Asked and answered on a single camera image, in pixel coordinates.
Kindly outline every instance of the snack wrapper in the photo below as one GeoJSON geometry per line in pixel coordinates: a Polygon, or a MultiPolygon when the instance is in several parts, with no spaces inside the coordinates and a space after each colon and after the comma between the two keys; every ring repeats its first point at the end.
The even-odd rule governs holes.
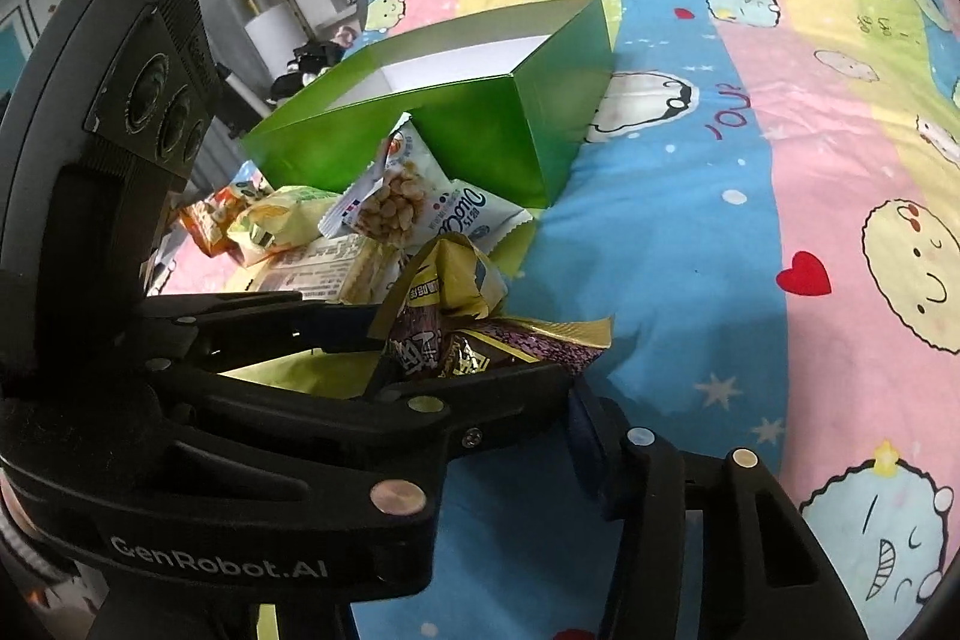
{"type": "Polygon", "coordinates": [[[400,116],[378,159],[320,222],[325,237],[355,231],[408,252],[449,233],[488,253],[533,215],[495,194],[449,180],[410,115],[400,116]]]}
{"type": "Polygon", "coordinates": [[[493,263],[462,234],[431,239],[411,259],[384,299],[370,335],[384,339],[409,379],[440,374],[443,325],[484,319],[507,287],[493,263]]]}
{"type": "Polygon", "coordinates": [[[219,189],[213,196],[179,211],[179,220],[205,255],[213,258],[233,247],[227,229],[237,215],[251,204],[272,193],[265,182],[254,185],[243,181],[219,189]]]}
{"type": "Polygon", "coordinates": [[[299,290],[304,299],[374,304],[400,273],[400,252],[369,237],[350,234],[314,242],[275,256],[248,290],[299,290]]]}
{"type": "Polygon", "coordinates": [[[285,186],[237,215],[227,237],[239,248],[243,266],[252,266],[317,239],[317,223],[339,198],[308,186],[285,186]]]}
{"type": "Polygon", "coordinates": [[[440,376],[533,362],[558,363],[580,374],[611,346],[611,327],[611,319],[549,323],[503,316],[479,321],[445,338],[440,376]]]}

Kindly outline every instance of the green box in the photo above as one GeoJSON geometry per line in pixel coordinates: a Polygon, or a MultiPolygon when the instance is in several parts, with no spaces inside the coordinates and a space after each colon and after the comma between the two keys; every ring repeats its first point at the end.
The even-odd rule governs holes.
{"type": "Polygon", "coordinates": [[[369,44],[243,144],[272,186],[340,193],[409,112],[450,179],[544,208],[563,191],[612,71],[600,0],[506,6],[369,44]]]}

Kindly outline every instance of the blue stripe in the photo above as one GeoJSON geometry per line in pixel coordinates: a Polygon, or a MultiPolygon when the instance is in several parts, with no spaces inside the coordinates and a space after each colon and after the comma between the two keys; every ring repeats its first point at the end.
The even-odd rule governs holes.
{"type": "Polygon", "coordinates": [[[763,418],[786,418],[786,301],[776,286],[782,253],[770,146],[749,109],[720,116],[742,119],[741,127],[716,120],[743,106],[728,90],[743,83],[722,41],[707,38],[717,32],[706,0],[623,4],[617,70],[683,77],[699,88],[700,105],[635,139],[582,149],[563,197],[544,215],[510,306],[560,321],[616,314],[616,342],[589,373],[595,389],[680,448],[723,456],[752,444],[776,469],[784,439],[757,445],[752,432],[763,418]],[[676,8],[694,18],[678,19],[676,8]],[[724,191],[747,201],[728,203],[724,191]],[[740,394],[728,410],[704,407],[706,391],[695,386],[712,375],[736,377],[740,394]]]}
{"type": "MultiPolygon", "coordinates": [[[[944,0],[933,0],[940,11],[947,15],[947,6],[944,0]]],[[[930,76],[937,86],[937,90],[952,100],[953,90],[960,77],[960,42],[953,31],[944,31],[938,28],[927,15],[923,15],[923,32],[926,34],[926,45],[930,55],[930,76]]]]}

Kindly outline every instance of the screw head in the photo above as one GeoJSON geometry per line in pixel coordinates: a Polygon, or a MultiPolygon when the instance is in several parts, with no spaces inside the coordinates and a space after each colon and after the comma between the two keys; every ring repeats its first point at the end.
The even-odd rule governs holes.
{"type": "Polygon", "coordinates": [[[426,494],[409,480],[381,480],[370,489],[370,501],[384,515],[416,515],[426,507],[426,494]]]}
{"type": "Polygon", "coordinates": [[[640,445],[640,447],[646,447],[647,445],[653,445],[656,437],[654,432],[651,432],[650,429],[644,429],[642,426],[633,427],[627,432],[627,439],[630,440],[635,445],[640,445]]]}
{"type": "Polygon", "coordinates": [[[752,469],[760,463],[760,459],[753,451],[746,448],[737,448],[736,451],[733,451],[733,462],[744,469],[752,469]]]}
{"type": "Polygon", "coordinates": [[[165,369],[169,369],[173,365],[173,362],[170,359],[149,359],[144,362],[144,366],[147,367],[147,370],[150,372],[162,372],[165,369]]]}
{"type": "Polygon", "coordinates": [[[407,407],[417,413],[440,413],[443,402],[436,396],[413,396],[407,400],[407,407]]]}
{"type": "Polygon", "coordinates": [[[483,432],[475,426],[467,429],[467,431],[464,432],[464,438],[460,440],[460,444],[463,445],[464,448],[475,448],[481,442],[483,442],[483,432]]]}

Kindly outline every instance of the peanut snack package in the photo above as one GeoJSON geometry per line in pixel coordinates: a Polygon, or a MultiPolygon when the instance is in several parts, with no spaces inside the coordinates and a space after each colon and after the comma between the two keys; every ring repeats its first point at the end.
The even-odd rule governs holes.
{"type": "Polygon", "coordinates": [[[320,234],[354,231],[414,253],[434,237],[457,233],[488,253],[530,220],[506,199],[450,181],[404,113],[377,160],[320,222],[320,234]]]}

